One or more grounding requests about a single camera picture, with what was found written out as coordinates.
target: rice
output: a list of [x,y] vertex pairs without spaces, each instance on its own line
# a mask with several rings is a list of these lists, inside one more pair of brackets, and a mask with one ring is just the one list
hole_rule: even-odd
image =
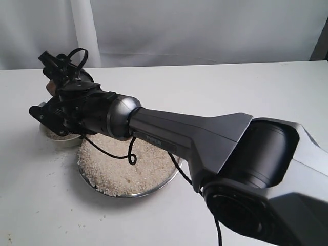
[[61,136],[58,136],[53,131],[51,131],[49,128],[46,128],[46,127],[45,127],[45,134],[48,138],[50,138],[52,140],[68,140],[68,139],[75,138],[75,137],[78,136],[76,134],[69,133],[67,136],[61,137]]
[[[130,141],[122,142],[101,134],[89,138],[113,155],[128,153]],[[166,151],[140,139],[134,142],[132,153],[137,156],[134,166],[127,159],[114,159],[103,154],[84,140],[78,152],[78,164],[90,184],[110,196],[150,190],[167,180],[175,170]]]

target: white tabletop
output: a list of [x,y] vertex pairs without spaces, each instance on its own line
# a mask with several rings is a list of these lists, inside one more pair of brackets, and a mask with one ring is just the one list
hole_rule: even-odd
[[[297,121],[328,149],[326,61],[88,71],[104,90],[135,96],[146,108]],[[217,245],[210,212],[180,175],[138,199],[88,187],[77,149],[56,149],[28,113],[50,97],[41,70],[3,70],[0,82],[0,245]],[[223,246],[268,245],[223,226],[222,236]]]

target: white bowl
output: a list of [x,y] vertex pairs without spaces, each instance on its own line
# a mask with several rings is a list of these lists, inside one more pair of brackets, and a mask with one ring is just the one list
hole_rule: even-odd
[[52,140],[58,147],[61,147],[61,148],[73,147],[73,146],[80,145],[82,143],[82,139],[80,139],[79,136],[74,136],[70,139],[65,139],[65,140],[51,139],[47,136],[47,133],[46,133],[47,127],[43,124],[39,125],[39,130],[43,136]]

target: robotic arm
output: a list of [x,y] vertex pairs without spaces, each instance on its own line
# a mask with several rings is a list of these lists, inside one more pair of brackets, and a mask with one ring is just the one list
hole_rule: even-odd
[[134,97],[103,91],[70,57],[39,57],[55,88],[50,101],[30,108],[39,122],[61,136],[140,138],[187,160],[194,190],[236,233],[281,246],[327,245],[328,154],[302,125],[145,109]]

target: white curtain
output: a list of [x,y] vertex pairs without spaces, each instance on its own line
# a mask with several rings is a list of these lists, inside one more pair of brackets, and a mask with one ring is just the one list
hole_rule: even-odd
[[327,17],[327,0],[0,0],[0,69],[78,46],[87,67],[309,60]]

